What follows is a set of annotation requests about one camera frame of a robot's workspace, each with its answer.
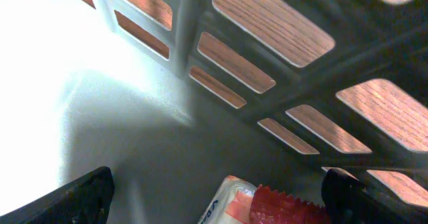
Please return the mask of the orange tissue pack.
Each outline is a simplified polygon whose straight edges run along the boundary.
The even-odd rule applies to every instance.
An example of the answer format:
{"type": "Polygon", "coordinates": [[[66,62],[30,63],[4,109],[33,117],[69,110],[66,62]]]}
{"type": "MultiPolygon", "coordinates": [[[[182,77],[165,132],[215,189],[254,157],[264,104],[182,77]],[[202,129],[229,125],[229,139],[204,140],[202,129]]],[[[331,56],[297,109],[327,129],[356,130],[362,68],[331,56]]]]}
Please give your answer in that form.
{"type": "Polygon", "coordinates": [[[198,224],[249,224],[249,212],[256,187],[229,175],[223,179],[198,224]]]}

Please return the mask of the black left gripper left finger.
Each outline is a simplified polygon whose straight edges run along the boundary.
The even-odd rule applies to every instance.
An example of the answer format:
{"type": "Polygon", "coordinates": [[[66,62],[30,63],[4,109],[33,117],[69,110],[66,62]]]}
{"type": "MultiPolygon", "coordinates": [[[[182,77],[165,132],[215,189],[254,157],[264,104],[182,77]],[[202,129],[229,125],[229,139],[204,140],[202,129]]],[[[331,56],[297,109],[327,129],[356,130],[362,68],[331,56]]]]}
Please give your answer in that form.
{"type": "Polygon", "coordinates": [[[101,166],[1,216],[1,222],[106,224],[113,195],[112,172],[101,166]]]}

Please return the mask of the red brown snack bar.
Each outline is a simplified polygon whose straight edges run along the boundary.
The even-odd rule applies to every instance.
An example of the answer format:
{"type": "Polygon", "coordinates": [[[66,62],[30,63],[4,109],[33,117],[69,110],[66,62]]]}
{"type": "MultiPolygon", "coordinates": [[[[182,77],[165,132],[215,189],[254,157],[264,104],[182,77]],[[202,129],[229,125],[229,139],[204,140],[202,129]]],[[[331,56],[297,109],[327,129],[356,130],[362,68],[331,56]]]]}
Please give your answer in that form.
{"type": "Polygon", "coordinates": [[[251,224],[331,224],[325,207],[260,185],[249,210],[251,224]]]}

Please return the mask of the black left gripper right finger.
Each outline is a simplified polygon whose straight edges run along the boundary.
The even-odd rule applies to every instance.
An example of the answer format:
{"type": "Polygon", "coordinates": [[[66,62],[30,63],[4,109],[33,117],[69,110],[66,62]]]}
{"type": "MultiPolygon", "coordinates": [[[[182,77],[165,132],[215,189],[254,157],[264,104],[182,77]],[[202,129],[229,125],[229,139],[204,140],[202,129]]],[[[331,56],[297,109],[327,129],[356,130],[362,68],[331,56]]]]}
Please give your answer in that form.
{"type": "Polygon", "coordinates": [[[322,200],[333,223],[426,223],[427,208],[412,207],[338,169],[322,181],[322,200]]]}

